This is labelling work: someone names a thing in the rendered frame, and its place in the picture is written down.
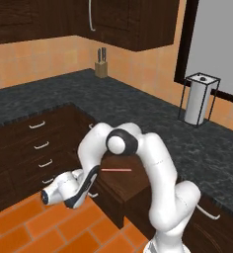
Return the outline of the open dark wooden drawer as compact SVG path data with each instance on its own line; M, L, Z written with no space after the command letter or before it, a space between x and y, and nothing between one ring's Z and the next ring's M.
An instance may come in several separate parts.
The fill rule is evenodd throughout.
M148 223L151 191L141 160L136 155L116 156L107 153L101 164L101 169L104 168L132 171L100 171L90 190L91 194L99 194L94 202L118 228L123 228L124 217L136 225Z

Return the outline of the dark wooden upper cupboards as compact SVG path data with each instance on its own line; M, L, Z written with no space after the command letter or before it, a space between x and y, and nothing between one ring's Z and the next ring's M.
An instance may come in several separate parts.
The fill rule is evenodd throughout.
M80 36L131 51L174 42L180 0L0 0L0 43Z

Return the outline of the dark wooden drawer front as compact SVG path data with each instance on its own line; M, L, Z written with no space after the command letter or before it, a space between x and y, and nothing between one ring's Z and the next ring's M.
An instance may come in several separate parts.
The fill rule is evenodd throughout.
M202 197L199 205L210 214L219 215L219 219L211 219L195 209L183 242L192 253L233 253L233 214L209 197Z
M27 159L9 170L16 184L39 175L49 175L54 170L66 171L79 166L77 156L68 145L58 146L43 154Z
M90 117L85 112L81 111L78 108L74 109L73 113L74 119L74 135L77 142L80 142L83 137L90 131L89 124L96 124L96 120Z
M42 145L47 141L49 141L49 146L39 150L34 149L35 145ZM48 152L58 146L71 146L72 142L71 127L56 126L37 135L29 135L25 139L5 147L0 154L0 158L7 164L18 164L38 154Z
M47 184L43 184L42 180L55 178L57 175L73 169L74 167L68 164L53 165L49 168L20 166L12 169L10 176L18 197L23 199L43 189Z
M74 109L73 106L66 106L1 127L0 144L2 146L11 145L17 141L25 139L29 135L37 135L54 127L70 127L74 123ZM45 121L44 126L36 129L29 128L29 125L38 125L42 121Z

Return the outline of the thin red straw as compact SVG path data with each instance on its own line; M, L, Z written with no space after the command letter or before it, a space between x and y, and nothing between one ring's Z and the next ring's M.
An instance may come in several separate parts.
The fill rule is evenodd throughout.
M119 168L104 168L104 169L101 169L102 172L131 172L132 170L131 169L126 169L126 168L123 168L123 169L119 169Z

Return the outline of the light wooden knife block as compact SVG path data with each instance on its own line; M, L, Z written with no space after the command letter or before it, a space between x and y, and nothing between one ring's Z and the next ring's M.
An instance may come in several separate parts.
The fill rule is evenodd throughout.
M95 63L95 75L99 78L108 76L108 64L105 61Z

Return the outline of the black-framed window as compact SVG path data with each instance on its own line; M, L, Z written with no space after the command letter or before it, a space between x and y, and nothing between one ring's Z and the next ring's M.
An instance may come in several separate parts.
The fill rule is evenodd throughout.
M174 81L202 72L221 79L233 103L233 0L187 0Z

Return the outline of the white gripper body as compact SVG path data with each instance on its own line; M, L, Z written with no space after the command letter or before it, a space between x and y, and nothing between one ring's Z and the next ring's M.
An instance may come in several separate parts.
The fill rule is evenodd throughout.
M73 175L65 172L58 175L53 182L41 190L42 202L47 205L55 205L61 202L70 207L68 200L73 197Z

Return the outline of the white paper towel roll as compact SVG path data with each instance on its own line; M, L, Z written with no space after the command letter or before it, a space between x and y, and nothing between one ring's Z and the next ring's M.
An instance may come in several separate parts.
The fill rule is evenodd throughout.
M207 108L207 99L210 94L210 87L206 85L208 79L204 76L197 76L192 82L185 121L192 125L201 125Z

